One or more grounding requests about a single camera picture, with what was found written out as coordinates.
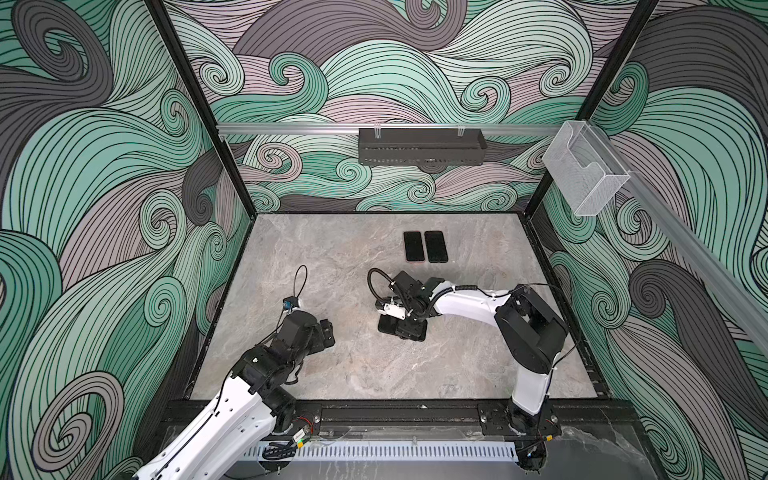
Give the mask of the black phone ribbed back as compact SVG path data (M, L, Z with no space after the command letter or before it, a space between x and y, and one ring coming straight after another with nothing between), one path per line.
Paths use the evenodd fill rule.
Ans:
M423 262L425 251L422 233L419 231L406 231L403 233L406 261L411 263Z

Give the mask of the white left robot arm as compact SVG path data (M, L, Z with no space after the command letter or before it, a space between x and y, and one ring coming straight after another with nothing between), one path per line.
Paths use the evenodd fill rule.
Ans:
M307 356L335 345L333 325L303 310L246 350L217 395L135 479L219 479L253 445L291 426L295 398L283 385Z

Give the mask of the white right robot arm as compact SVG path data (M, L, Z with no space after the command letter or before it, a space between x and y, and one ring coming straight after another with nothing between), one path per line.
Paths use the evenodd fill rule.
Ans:
M421 283L405 273L378 296L378 330L403 340L426 339L428 321L453 315L497 328L518 364L507 416L514 432L541 435L555 425L545 413L555 364L568 337L567 325L528 284L483 290L441 278Z

